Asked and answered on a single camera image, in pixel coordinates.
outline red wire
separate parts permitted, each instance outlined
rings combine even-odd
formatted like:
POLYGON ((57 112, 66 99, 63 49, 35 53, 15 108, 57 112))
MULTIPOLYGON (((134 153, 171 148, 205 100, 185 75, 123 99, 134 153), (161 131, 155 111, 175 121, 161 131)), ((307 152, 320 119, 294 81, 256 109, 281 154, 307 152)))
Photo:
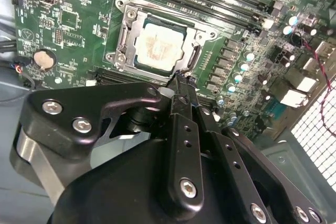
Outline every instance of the red wire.
POLYGON ((327 82, 327 93, 326 93, 326 95, 324 96, 324 98, 323 98, 323 100, 322 100, 322 102, 321 102, 320 114, 321 114, 321 119, 322 119, 323 127, 325 127, 325 129, 326 129, 327 131, 329 131, 330 134, 331 134, 332 136, 336 137, 336 134, 335 134, 334 132, 332 132, 331 129, 326 125, 326 123, 325 123, 325 118, 324 118, 324 111, 323 111, 323 110, 324 110, 324 104, 325 104, 325 102, 326 102, 328 96, 330 95, 330 93, 331 93, 331 91, 332 91, 332 89, 333 89, 333 87, 331 86, 331 81, 329 80, 329 78, 328 78, 328 76, 327 76, 326 70, 325 70, 325 68, 324 68, 324 64, 321 63, 318 54, 315 52, 315 50, 313 50, 313 49, 311 48, 311 46, 310 46, 306 41, 304 42, 304 45, 305 45, 305 47, 306 47, 308 50, 310 50, 310 51, 313 53, 313 55, 314 55, 314 57, 315 57, 315 60, 319 63, 319 66, 320 66, 320 69, 321 69, 321 71, 322 71, 322 74, 323 74, 323 76, 324 76, 325 79, 326 79, 326 82, 327 82))

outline mesh panel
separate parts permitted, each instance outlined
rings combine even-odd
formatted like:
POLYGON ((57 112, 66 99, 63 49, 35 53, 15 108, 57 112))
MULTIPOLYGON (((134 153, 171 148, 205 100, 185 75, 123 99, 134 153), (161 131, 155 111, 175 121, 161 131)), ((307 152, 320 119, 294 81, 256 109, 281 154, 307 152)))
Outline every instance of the mesh panel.
MULTIPOLYGON (((325 122, 332 132, 336 131, 336 81, 333 90, 324 103, 325 122)), ((313 106, 305 113, 292 130, 293 135, 336 191, 336 138, 323 127, 320 115, 320 103, 325 91, 313 106)))

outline screw head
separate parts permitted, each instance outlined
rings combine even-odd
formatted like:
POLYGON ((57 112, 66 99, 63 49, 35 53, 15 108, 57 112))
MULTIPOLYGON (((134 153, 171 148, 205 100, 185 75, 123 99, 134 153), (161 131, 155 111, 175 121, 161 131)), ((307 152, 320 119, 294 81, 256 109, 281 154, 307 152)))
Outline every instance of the screw head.
POLYGON ((252 203, 251 204, 251 212, 253 216, 260 222, 260 223, 266 223, 266 215, 264 211, 257 205, 252 203))
POLYGON ((308 211, 309 211, 310 215, 314 218, 315 221, 317 221, 318 223, 322 222, 321 218, 317 215, 316 212, 314 212, 313 209, 309 208, 308 211))
POLYGON ((78 118, 72 123, 72 127, 79 133, 88 133, 92 130, 90 122, 84 118, 78 118))
POLYGON ((296 207, 296 212, 298 213, 301 220, 303 220, 304 222, 309 222, 307 214, 300 207, 296 207))
POLYGON ((197 190, 196 190, 195 185, 191 181, 187 179, 181 180, 180 187, 181 187, 181 191, 187 198, 196 197, 197 190))
POLYGON ((62 105, 58 102, 54 101, 47 101, 42 104, 42 109, 44 112, 50 114, 50 115, 57 115, 62 112, 63 108, 62 105))
POLYGON ((238 133, 238 131, 236 131, 236 129, 231 128, 231 131, 235 136, 239 136, 239 133, 238 133))
POLYGON ((210 115, 210 111, 207 108, 202 107, 202 111, 203 111, 204 114, 210 115))
POLYGON ((136 18, 136 12, 134 10, 128 10, 127 18, 130 20, 134 20, 136 18))

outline motherboard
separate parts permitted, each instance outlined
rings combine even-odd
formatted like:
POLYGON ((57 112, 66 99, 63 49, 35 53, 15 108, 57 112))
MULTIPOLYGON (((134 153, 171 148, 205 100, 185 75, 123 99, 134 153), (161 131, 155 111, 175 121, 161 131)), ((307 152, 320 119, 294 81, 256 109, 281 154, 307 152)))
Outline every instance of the motherboard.
POLYGON ((18 55, 47 89, 196 80, 220 126, 254 136, 309 101, 334 57, 335 0, 12 0, 18 55))

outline cpu socket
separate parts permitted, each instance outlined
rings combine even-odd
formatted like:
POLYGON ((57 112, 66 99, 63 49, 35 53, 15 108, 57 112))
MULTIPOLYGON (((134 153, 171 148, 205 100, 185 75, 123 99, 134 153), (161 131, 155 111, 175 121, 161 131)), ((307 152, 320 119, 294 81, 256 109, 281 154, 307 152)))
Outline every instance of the cpu socket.
POLYGON ((218 30, 145 0, 116 0, 124 13, 115 52, 106 55, 120 71, 167 82, 195 67, 207 40, 218 30))

